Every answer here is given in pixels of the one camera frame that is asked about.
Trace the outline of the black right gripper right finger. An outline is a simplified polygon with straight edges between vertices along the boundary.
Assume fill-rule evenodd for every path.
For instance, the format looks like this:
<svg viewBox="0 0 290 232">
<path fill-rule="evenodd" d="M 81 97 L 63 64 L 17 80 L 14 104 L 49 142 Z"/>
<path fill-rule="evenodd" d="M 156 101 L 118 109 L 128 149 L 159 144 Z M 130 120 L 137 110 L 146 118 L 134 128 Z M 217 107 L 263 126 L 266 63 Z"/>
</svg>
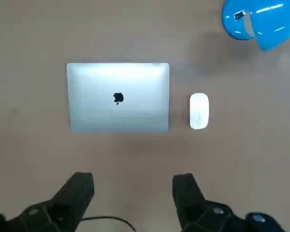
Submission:
<svg viewBox="0 0 290 232">
<path fill-rule="evenodd" d="M 207 200 L 191 173 L 177 174 L 172 179 L 172 194 L 183 232 L 283 232 L 270 215 L 250 212 L 238 217 L 222 203 Z"/>
</svg>

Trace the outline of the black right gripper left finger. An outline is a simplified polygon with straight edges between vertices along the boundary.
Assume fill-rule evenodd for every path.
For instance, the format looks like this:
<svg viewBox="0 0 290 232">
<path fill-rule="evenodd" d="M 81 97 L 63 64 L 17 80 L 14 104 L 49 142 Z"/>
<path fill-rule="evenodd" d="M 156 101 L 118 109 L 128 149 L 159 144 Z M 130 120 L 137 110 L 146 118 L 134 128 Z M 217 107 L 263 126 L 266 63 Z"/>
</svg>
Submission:
<svg viewBox="0 0 290 232">
<path fill-rule="evenodd" d="M 75 172 L 51 199 L 10 220 L 0 214 L 0 232 L 74 232 L 93 196 L 92 173 Z"/>
</svg>

